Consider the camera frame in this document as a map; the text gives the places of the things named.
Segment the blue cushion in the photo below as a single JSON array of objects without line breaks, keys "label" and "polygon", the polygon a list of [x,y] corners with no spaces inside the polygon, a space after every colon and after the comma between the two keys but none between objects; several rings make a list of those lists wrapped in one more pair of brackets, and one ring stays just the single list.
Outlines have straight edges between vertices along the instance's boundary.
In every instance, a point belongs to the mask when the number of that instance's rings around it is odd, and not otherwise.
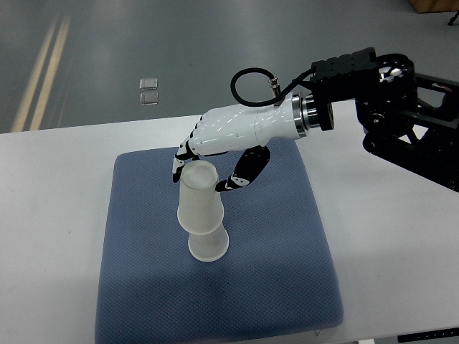
[{"label": "blue cushion", "polygon": [[[176,148],[123,154],[108,209],[96,343],[215,343],[339,325],[338,281],[296,144],[275,139],[247,187],[222,193],[229,249],[200,262],[172,183]],[[241,152],[207,158],[226,178]]]}]

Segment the white table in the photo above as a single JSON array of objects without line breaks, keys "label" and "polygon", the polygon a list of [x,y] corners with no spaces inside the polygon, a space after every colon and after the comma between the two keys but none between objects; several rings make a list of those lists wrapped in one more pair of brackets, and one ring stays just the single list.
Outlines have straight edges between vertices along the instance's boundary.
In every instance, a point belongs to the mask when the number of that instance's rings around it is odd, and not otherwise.
[{"label": "white table", "polygon": [[[368,154],[353,102],[298,141],[344,303],[330,343],[459,326],[459,193]],[[198,116],[0,135],[0,343],[93,343],[113,163]]]}]

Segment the white paper cup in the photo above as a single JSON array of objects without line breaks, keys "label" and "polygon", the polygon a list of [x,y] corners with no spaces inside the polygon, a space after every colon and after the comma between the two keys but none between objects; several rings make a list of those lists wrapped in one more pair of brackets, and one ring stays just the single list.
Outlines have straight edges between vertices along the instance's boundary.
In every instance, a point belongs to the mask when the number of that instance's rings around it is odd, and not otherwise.
[{"label": "white paper cup", "polygon": [[196,160],[184,166],[180,178],[177,217],[191,234],[212,233],[222,223],[223,204],[215,191],[218,173],[208,161]]},{"label": "white paper cup", "polygon": [[211,234],[190,234],[188,248],[194,258],[202,262],[214,262],[227,252],[229,240],[226,229],[220,224]]},{"label": "white paper cup", "polygon": [[177,218],[189,232],[190,253],[203,262],[221,258],[230,243],[222,224],[224,210],[220,193],[215,191],[217,182],[217,169],[208,161],[192,161],[181,172]]}]

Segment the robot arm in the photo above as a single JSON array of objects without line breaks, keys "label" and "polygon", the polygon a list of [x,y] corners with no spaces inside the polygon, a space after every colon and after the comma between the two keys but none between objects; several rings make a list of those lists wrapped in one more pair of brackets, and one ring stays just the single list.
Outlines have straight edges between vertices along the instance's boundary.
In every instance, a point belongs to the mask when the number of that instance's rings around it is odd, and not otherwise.
[{"label": "robot arm", "polygon": [[[236,81],[250,72],[270,78],[275,97],[248,102],[236,91]],[[312,75],[309,81],[304,79]],[[304,97],[292,94],[296,86],[308,88]],[[444,94],[440,107],[418,99],[422,87]],[[271,138],[302,138],[311,128],[333,129],[331,103],[355,99],[357,117],[364,126],[364,148],[436,183],[459,191],[459,83],[416,74],[404,55],[376,56],[374,48],[314,62],[311,68],[280,91],[274,76],[260,68],[237,73],[231,90],[239,105],[213,109],[202,116],[174,159],[174,182],[185,160],[227,151],[246,150],[235,172],[217,184],[227,191],[252,183],[270,155]],[[414,125],[427,128],[418,138]],[[409,142],[401,140],[407,136]]]}]

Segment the floor stripe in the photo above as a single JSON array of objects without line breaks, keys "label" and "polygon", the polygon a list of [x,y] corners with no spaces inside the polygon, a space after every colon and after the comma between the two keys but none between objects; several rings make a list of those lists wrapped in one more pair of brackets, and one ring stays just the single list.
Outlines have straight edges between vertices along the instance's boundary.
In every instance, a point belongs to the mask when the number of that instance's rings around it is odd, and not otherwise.
[{"label": "floor stripe", "polygon": [[44,111],[48,103],[49,95],[51,94],[52,84],[56,77],[57,68],[59,67],[62,51],[64,50],[65,41],[70,27],[70,17],[66,16],[62,20],[59,31],[57,32],[56,42],[49,59],[46,75],[44,76],[42,90],[38,97],[37,106],[32,118],[30,130],[39,130],[42,124]]},{"label": "floor stripe", "polygon": [[24,124],[26,122],[27,115],[29,114],[30,105],[32,104],[35,91],[37,90],[38,80],[40,79],[40,75],[42,74],[44,61],[46,60],[49,46],[51,45],[51,40],[56,29],[56,21],[57,18],[55,18],[49,26],[48,32],[46,33],[42,46],[40,47],[40,50],[38,52],[38,56],[35,60],[35,65],[32,69],[29,82],[27,83],[26,90],[22,95],[21,103],[19,104],[19,108],[17,110],[14,123],[11,127],[12,133],[24,130]]}]

